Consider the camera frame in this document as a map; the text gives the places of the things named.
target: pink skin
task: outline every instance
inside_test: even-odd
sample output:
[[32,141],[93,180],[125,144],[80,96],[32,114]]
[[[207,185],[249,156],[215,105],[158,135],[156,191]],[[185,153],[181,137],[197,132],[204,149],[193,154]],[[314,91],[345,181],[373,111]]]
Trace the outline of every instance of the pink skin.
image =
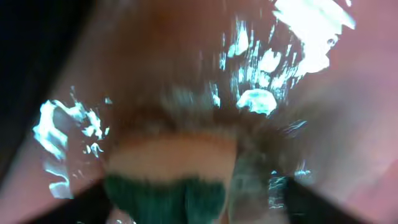
[[[389,27],[393,27],[391,21],[395,20],[392,9],[396,8],[393,6],[396,3],[392,2],[386,4],[386,7],[380,8],[375,2],[354,2],[353,11],[359,25],[358,30],[353,34],[357,37],[366,36],[373,41],[379,40],[386,46],[390,46],[390,44],[394,44],[398,34],[395,30],[389,29]],[[87,31],[77,45],[75,53],[65,67],[63,77],[50,95],[50,99],[67,98],[65,96],[68,96],[71,85],[76,85],[82,98],[89,101],[101,99],[102,95],[95,95],[98,91],[90,88],[97,86],[97,90],[105,86],[106,82],[96,78],[96,74],[111,70],[111,66],[107,68],[106,65],[102,65],[104,56],[101,55],[101,51],[106,49],[105,45],[112,45],[112,42],[107,42],[109,39],[112,40],[110,38],[112,27],[109,24],[118,20],[115,15],[127,13],[126,11],[121,12],[120,8],[114,7],[113,9],[119,11],[107,10],[105,7],[98,8]],[[345,44],[359,45],[358,43],[363,39],[357,37],[347,40]],[[368,93],[371,95],[368,101],[359,100],[357,103],[346,102],[347,99],[343,92],[339,89],[336,90],[335,100],[346,102],[343,103],[343,109],[347,111],[345,119],[355,118],[358,111],[366,112],[363,114],[367,117],[366,121],[371,121],[368,124],[371,128],[363,125],[354,130],[350,134],[352,148],[331,158],[331,167],[322,167],[322,164],[317,164],[316,159],[312,163],[314,169],[318,169],[320,173],[325,169],[330,172],[327,180],[315,187],[317,192],[367,220],[390,223],[393,218],[396,218],[393,216],[398,208],[398,198],[394,197],[398,183],[397,181],[393,182],[398,179],[396,176],[398,165],[395,162],[398,159],[398,151],[395,150],[398,145],[396,138],[396,134],[398,134],[396,131],[398,103],[395,102],[397,88],[395,88],[396,75],[394,74],[395,64],[398,61],[395,59],[398,59],[398,56],[392,53],[387,54],[383,49],[388,49],[388,47],[380,45],[371,47],[372,43],[369,41],[369,48],[360,57],[351,55],[350,51],[341,55],[332,53],[331,59],[335,62],[333,68],[336,70],[336,75],[328,78],[329,81],[325,83],[312,83],[313,86],[308,87],[314,89],[312,95],[317,95],[325,85],[342,81],[345,77],[340,74],[347,74],[339,72],[342,70],[357,71],[360,75],[353,76],[353,78],[362,80],[365,86],[372,87],[368,88]],[[364,77],[363,71],[377,74],[377,76]],[[89,81],[93,80],[96,83],[87,85]],[[112,117],[106,114],[102,118]],[[78,144],[79,141],[79,139],[71,139],[70,145]],[[82,159],[84,154],[81,153],[81,150],[71,150],[70,160]],[[20,152],[1,192],[0,217],[4,223],[17,223],[42,213],[63,201],[54,199],[48,189],[49,175],[42,169],[43,159],[48,155],[45,155],[41,146],[32,138],[31,133]],[[73,181],[74,192],[87,188],[92,180],[103,175],[101,162],[92,157],[90,162],[92,166],[84,173],[85,178],[79,177]]]

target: green object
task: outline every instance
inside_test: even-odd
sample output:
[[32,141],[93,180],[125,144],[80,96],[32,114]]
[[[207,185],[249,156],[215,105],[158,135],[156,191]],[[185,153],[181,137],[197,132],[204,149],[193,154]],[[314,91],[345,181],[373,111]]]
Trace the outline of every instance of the green object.
[[109,198],[137,224],[206,224],[216,220],[226,198],[222,182],[198,177],[154,184],[108,175],[105,189]]

